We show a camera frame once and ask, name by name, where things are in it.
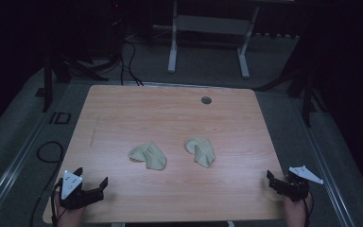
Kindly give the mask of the metal floor rail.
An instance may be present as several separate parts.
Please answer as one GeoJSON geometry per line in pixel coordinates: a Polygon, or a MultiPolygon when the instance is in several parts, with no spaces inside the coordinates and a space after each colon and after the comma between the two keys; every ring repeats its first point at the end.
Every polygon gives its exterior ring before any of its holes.
{"type": "Polygon", "coordinates": [[[303,127],[305,135],[309,140],[309,144],[311,147],[311,155],[313,156],[314,162],[317,166],[317,169],[321,175],[321,178],[324,181],[324,186],[327,191],[328,197],[333,205],[333,208],[337,214],[337,219],[340,223],[341,227],[355,227],[354,220],[352,215],[350,214],[346,202],[342,197],[341,191],[337,185],[335,178],[332,176],[329,166],[325,162],[325,158],[321,153],[320,144],[313,133],[312,129],[306,125],[302,118],[300,104],[295,99],[289,100],[292,109],[300,122],[300,125],[303,127]]]}
{"type": "Polygon", "coordinates": [[[43,189],[55,165],[42,162],[55,139],[49,132],[49,118],[63,107],[70,86],[54,88],[54,102],[42,112],[43,99],[36,97],[36,85],[27,85],[0,118],[0,227],[50,227],[42,220],[47,192],[43,189]]]}

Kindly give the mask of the black floor bracket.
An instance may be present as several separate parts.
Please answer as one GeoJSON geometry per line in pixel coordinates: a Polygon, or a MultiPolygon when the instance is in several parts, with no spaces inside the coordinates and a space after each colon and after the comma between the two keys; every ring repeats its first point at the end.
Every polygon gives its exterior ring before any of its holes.
{"type": "Polygon", "coordinates": [[[65,125],[70,123],[71,118],[72,115],[70,113],[54,112],[49,123],[54,125],[65,125]]]}

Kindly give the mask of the beige sock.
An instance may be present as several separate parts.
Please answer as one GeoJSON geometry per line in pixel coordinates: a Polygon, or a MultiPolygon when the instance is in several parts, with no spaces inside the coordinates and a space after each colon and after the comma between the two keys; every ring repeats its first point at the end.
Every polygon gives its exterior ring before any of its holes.
{"type": "Polygon", "coordinates": [[[184,142],[185,149],[195,156],[194,161],[206,168],[216,159],[211,142],[202,137],[190,137],[184,142]]]}
{"type": "Polygon", "coordinates": [[[167,162],[165,155],[153,141],[133,148],[129,152],[129,158],[145,162],[146,168],[153,170],[164,169],[167,162]]]}

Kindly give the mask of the white desk frame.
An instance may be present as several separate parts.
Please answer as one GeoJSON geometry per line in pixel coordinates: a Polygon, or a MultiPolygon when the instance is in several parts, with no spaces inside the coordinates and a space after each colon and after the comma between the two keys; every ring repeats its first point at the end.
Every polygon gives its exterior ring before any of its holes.
{"type": "Polygon", "coordinates": [[[173,0],[171,30],[172,37],[167,72],[174,73],[176,71],[178,54],[177,35],[179,31],[241,35],[244,37],[244,42],[237,48],[237,58],[239,61],[241,76],[243,79],[247,79],[250,76],[250,71],[246,60],[246,52],[254,25],[256,23],[259,9],[259,6],[253,8],[249,20],[193,16],[179,14],[178,0],[173,0]]]}

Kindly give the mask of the person's left hand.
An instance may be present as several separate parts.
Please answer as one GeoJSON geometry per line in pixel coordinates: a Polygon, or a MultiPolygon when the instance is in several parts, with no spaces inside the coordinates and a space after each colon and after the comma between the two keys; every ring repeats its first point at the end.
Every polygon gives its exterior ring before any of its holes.
{"type": "Polygon", "coordinates": [[[68,210],[60,205],[59,196],[55,197],[55,206],[57,210],[57,227],[81,227],[86,210],[85,207],[68,210]]]}

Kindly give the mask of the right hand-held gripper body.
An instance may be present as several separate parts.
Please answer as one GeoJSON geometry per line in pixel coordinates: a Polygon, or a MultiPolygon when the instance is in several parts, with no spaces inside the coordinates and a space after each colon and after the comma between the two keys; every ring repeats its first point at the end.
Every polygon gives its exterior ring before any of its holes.
{"type": "Polygon", "coordinates": [[[291,166],[285,178],[287,182],[281,194],[289,197],[292,201],[300,201],[307,197],[310,182],[324,184],[323,179],[315,175],[306,166],[291,166]]]}

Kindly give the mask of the person's right hand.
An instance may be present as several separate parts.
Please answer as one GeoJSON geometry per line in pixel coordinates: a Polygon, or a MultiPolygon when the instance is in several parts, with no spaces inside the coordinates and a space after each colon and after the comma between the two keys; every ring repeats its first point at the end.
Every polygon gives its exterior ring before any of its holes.
{"type": "Polygon", "coordinates": [[[283,206],[287,227],[308,227],[310,214],[313,209],[313,198],[311,193],[307,194],[304,201],[295,202],[289,197],[283,196],[283,206]]]}

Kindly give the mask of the black metal stand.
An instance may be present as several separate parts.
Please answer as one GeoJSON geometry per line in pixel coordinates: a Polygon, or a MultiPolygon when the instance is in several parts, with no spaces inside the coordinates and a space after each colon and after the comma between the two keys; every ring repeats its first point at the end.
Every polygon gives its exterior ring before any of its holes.
{"type": "Polygon", "coordinates": [[[99,76],[97,72],[114,65],[115,61],[109,60],[98,66],[87,67],[61,53],[58,56],[46,54],[43,62],[43,88],[40,88],[36,94],[36,96],[43,97],[44,113],[49,110],[49,107],[53,102],[53,72],[60,69],[60,64],[68,64],[71,67],[76,68],[82,75],[86,75],[89,78],[108,81],[108,79],[99,76]]]}
{"type": "Polygon", "coordinates": [[[287,89],[287,94],[289,97],[298,97],[300,94],[303,94],[302,120],[307,127],[310,127],[310,113],[313,106],[312,96],[318,69],[319,65],[314,61],[306,63],[298,68],[291,69],[290,71],[284,69],[282,75],[277,79],[266,83],[265,85],[254,87],[253,91],[265,92],[288,80],[292,80],[287,89]]]}

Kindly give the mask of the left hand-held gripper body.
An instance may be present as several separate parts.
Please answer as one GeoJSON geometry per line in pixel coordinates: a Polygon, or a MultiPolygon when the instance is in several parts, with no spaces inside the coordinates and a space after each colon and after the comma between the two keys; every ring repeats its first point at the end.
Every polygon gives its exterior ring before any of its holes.
{"type": "Polygon", "coordinates": [[[104,199],[104,190],[82,189],[83,178],[65,170],[61,179],[60,205],[67,209],[79,209],[104,199]]]}

